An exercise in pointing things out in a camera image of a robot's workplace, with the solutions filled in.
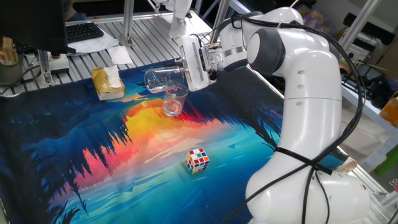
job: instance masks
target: desk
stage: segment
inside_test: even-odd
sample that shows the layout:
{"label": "desk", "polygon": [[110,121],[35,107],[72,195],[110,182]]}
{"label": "desk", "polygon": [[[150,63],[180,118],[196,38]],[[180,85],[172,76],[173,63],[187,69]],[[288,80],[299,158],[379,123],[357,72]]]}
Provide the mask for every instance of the desk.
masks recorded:
{"label": "desk", "polygon": [[[358,105],[358,94],[349,90],[345,86],[341,86],[341,92],[343,97],[349,102],[355,106]],[[380,117],[380,109],[375,108],[369,100],[366,101],[365,107],[363,108],[363,113],[391,134],[391,137],[378,150],[374,151],[365,162],[361,164],[361,167],[366,170],[366,172],[370,172],[376,168],[378,164],[380,164],[389,151],[398,145],[398,128],[393,127],[393,125]]]}
{"label": "desk", "polygon": [[[164,14],[162,17],[170,17],[170,14]],[[199,19],[195,14],[193,14],[193,21],[196,21],[192,26],[206,26],[203,21]],[[122,32],[122,18],[115,19],[102,19],[95,20],[105,32],[113,37],[117,37]],[[119,65],[120,70],[125,70],[127,68],[139,67],[142,65],[148,65],[155,62],[160,62],[163,60],[173,59],[179,57],[179,50],[177,44],[168,38],[168,32],[162,28],[157,22],[153,15],[142,15],[134,17],[135,29],[133,28],[134,35],[136,38],[135,46],[128,47],[127,51],[134,62],[133,65]],[[208,41],[209,37],[203,39],[204,42]],[[26,67],[33,58],[31,55],[25,57],[24,66]],[[103,50],[97,53],[82,55],[79,57],[69,57],[70,60],[70,72],[61,73],[59,75],[54,75],[53,78],[57,85],[64,83],[75,82],[78,80],[91,78],[91,69],[93,67],[110,67],[112,62],[107,50]],[[31,78],[32,75],[37,72],[33,71],[29,74]],[[46,88],[44,81],[40,78],[34,82],[26,83],[24,85],[18,85],[11,88],[7,92],[7,96],[12,96],[13,94],[22,93],[25,91],[38,90],[41,88]],[[362,168],[357,167],[352,171],[351,175],[355,175],[360,178],[366,187],[372,191],[386,191],[375,181],[369,174],[367,174]],[[387,220],[392,216],[391,211],[384,211],[377,205],[376,202],[371,201],[371,210],[369,215],[358,223],[386,223]]]}

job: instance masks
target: glass cup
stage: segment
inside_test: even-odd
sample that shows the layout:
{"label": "glass cup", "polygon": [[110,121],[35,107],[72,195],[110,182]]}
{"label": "glass cup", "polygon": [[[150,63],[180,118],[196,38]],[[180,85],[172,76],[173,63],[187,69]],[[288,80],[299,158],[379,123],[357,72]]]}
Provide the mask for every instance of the glass cup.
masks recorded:
{"label": "glass cup", "polygon": [[154,68],[146,71],[145,86],[151,93],[160,93],[170,82],[185,83],[185,76],[179,66]]}
{"label": "glass cup", "polygon": [[168,82],[163,100],[163,112],[168,116],[178,116],[184,107],[188,88],[179,82]]}

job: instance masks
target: colorful cube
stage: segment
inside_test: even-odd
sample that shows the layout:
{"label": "colorful cube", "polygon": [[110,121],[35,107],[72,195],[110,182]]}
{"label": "colorful cube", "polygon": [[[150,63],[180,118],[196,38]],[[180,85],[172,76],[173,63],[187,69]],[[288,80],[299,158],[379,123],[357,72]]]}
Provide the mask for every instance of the colorful cube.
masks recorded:
{"label": "colorful cube", "polygon": [[192,174],[205,170],[210,162],[203,148],[188,151],[185,163]]}

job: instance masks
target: tissue box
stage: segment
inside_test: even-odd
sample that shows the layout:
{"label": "tissue box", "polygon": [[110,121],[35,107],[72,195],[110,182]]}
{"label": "tissue box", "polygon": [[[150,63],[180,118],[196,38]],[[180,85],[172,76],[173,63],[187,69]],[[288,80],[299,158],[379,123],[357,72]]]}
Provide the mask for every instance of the tissue box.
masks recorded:
{"label": "tissue box", "polygon": [[398,92],[392,96],[379,115],[398,128]]}
{"label": "tissue box", "polygon": [[99,100],[113,100],[124,97],[125,87],[122,80],[120,80],[120,88],[110,87],[108,76],[102,67],[93,68],[93,83]]}

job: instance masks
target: black monitor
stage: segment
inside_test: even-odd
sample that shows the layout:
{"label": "black monitor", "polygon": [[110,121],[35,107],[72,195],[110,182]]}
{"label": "black monitor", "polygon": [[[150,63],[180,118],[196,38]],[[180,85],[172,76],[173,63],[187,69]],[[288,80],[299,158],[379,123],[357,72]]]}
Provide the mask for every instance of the black monitor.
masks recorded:
{"label": "black monitor", "polygon": [[62,0],[1,0],[0,35],[35,49],[68,53]]}

